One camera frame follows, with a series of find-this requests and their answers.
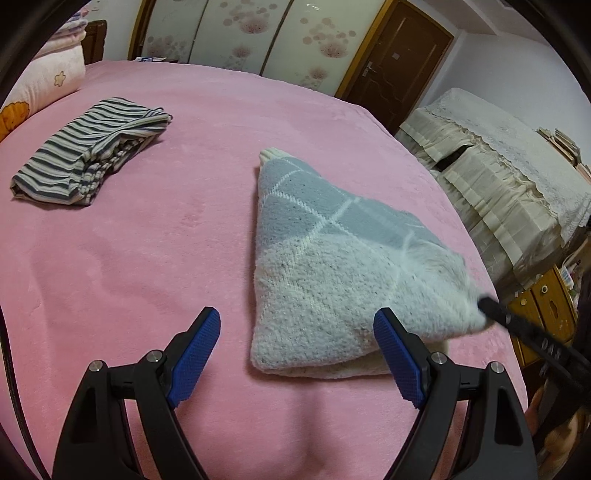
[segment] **metal screw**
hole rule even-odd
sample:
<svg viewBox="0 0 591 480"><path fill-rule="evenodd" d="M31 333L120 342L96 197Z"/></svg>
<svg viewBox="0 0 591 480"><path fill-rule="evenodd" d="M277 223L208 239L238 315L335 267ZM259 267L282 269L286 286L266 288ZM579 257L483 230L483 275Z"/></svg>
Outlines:
<svg viewBox="0 0 591 480"><path fill-rule="evenodd" d="M90 362L90 365L88 366L88 370L91 372L98 372L101 368L103 368L103 362L100 360Z"/></svg>
<svg viewBox="0 0 591 480"><path fill-rule="evenodd" d="M435 352L431 355L431 360L433 360L438 365L443 365L445 362L447 362L447 357L445 356L445 353Z"/></svg>
<svg viewBox="0 0 591 480"><path fill-rule="evenodd" d="M503 364L500 364L499 362L493 362L491 363L491 370L496 374L501 374L505 371L505 367L503 367Z"/></svg>
<svg viewBox="0 0 591 480"><path fill-rule="evenodd" d="M146 360L154 364L162 358L162 355L163 353L160 350L152 350L146 355Z"/></svg>

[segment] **striped shirt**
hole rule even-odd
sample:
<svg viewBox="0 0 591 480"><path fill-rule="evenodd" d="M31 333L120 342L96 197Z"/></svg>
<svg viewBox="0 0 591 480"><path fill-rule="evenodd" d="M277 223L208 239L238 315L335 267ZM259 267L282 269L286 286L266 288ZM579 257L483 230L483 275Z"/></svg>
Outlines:
<svg viewBox="0 0 591 480"><path fill-rule="evenodd" d="M172 120L124 98L102 100L52 135L12 178L16 198L90 205L105 176L116 173Z"/></svg>

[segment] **door handle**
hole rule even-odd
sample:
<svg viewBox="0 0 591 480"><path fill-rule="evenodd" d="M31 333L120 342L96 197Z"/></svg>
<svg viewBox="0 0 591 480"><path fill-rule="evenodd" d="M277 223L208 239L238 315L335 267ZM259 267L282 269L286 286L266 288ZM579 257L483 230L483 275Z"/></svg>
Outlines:
<svg viewBox="0 0 591 480"><path fill-rule="evenodd" d="M373 64L374 63L372 61L368 62L368 64L365 66L365 70L363 71L363 77L365 77L368 74L368 72L377 73L377 71L371 67Z"/></svg>

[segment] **orange flower pattern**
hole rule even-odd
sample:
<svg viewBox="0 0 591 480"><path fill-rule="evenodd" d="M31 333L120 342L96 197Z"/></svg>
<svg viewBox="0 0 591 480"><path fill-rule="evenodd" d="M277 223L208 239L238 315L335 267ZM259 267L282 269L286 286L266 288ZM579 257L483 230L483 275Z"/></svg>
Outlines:
<svg viewBox="0 0 591 480"><path fill-rule="evenodd" d="M26 102L9 103L2 109L0 112L0 142L27 119L29 111L29 104Z"/></svg>

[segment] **drawer handle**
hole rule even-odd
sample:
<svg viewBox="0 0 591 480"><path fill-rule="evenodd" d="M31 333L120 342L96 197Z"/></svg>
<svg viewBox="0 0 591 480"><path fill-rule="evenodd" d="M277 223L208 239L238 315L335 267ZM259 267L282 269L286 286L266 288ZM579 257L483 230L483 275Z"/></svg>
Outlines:
<svg viewBox="0 0 591 480"><path fill-rule="evenodd" d="M554 315L554 318L558 320L558 307L552 300L550 300L550 310L552 310L552 315Z"/></svg>

